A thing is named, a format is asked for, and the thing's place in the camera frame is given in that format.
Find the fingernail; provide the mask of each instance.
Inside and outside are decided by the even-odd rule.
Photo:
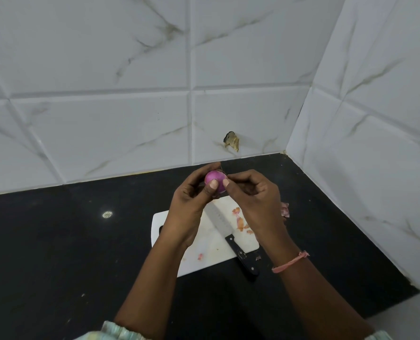
[[[210,187],[211,187],[211,188],[218,188],[218,186],[219,186],[219,182],[218,182],[216,179],[213,179],[213,180],[210,182]]]

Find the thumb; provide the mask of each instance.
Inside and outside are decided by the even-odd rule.
[[[205,205],[213,199],[213,195],[215,194],[218,186],[218,180],[213,179],[210,183],[205,185],[203,190],[194,198],[194,200],[200,207],[204,208]]]
[[[223,185],[226,188],[227,193],[232,197],[235,202],[243,207],[248,199],[248,195],[244,193],[241,188],[233,181],[229,179],[223,180]]]

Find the red onion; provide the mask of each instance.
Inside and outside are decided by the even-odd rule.
[[[227,176],[223,172],[213,170],[208,172],[205,176],[205,184],[210,183],[212,180],[216,179],[219,182],[219,186],[216,192],[223,193],[226,190],[223,185],[223,180],[225,178],[227,178]]]

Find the kitchen knife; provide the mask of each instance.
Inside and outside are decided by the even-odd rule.
[[[232,234],[234,229],[226,217],[224,217],[224,215],[219,211],[213,202],[207,204],[205,207],[205,212],[207,213],[208,218],[210,218],[211,223],[213,223],[216,229],[218,229],[219,233],[224,237],[230,248],[234,251],[237,258],[241,261],[244,268],[250,274],[258,276],[259,270],[257,265],[252,259],[247,257],[246,253],[235,242],[234,235]]]

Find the person's left hand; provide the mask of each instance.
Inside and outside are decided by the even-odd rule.
[[[211,170],[221,169],[220,162],[203,166],[191,173],[189,177],[175,190],[169,213],[161,234],[179,241],[180,245],[189,247],[196,237],[200,218],[204,207],[215,196],[218,181],[213,180],[200,192],[199,183],[203,182]]]

